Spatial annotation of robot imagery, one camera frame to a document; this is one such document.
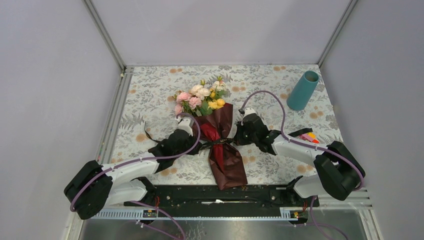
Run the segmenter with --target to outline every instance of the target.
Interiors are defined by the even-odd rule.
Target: white wall
[[[385,240],[424,239],[423,11],[359,1],[321,69]]]
[[[81,0],[0,2],[0,239],[59,239],[119,70]]]
[[[311,64],[349,0],[93,0],[127,65]]]

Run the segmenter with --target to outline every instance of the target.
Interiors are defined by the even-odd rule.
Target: white flower
[[[227,86],[223,81],[215,81],[212,84],[212,88],[215,89],[215,91],[217,91],[217,92],[227,90]]]
[[[196,85],[194,87],[192,87],[190,89],[190,91],[188,91],[190,94],[195,95],[200,89],[202,89],[203,86],[202,85]]]
[[[206,88],[201,88],[196,92],[196,97],[200,98],[201,100],[204,100],[205,97],[209,96],[211,92]]]

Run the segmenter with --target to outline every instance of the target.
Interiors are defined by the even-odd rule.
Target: floral tablecloth
[[[294,111],[286,104],[296,82],[308,70],[320,75],[317,65],[135,67],[110,162],[140,156],[155,146],[156,143],[146,137],[144,128],[157,140],[169,136],[177,127],[174,120],[176,103],[172,96],[178,90],[188,91],[200,80],[211,81],[213,76],[222,76],[230,90],[230,95],[224,99],[234,105],[233,133],[236,121],[241,119],[237,110],[247,96],[258,90],[268,90],[284,104],[286,133],[312,128],[321,143],[342,141],[322,79],[304,110]],[[272,96],[259,93],[247,106],[255,108],[270,129],[281,126],[282,111]],[[316,173],[313,166],[286,156],[263,153],[254,144],[237,146],[237,149],[242,155],[249,184],[286,184],[299,175]],[[147,177],[156,185],[213,185],[215,179],[208,164],[208,154],[205,150],[195,156],[182,156],[170,168]]]

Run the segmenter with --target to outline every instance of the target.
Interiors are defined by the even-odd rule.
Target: blue cylinder
[[[303,110],[311,99],[320,76],[314,71],[306,71],[287,98],[287,105],[295,111]]]

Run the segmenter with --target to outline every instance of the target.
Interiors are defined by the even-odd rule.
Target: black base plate
[[[216,185],[156,185],[149,197],[141,202],[159,208],[173,217],[280,217],[280,207],[300,207],[311,204],[312,197],[299,198],[287,185],[245,185],[219,190]],[[203,204],[221,200],[226,203]],[[137,206],[125,202],[125,206]]]

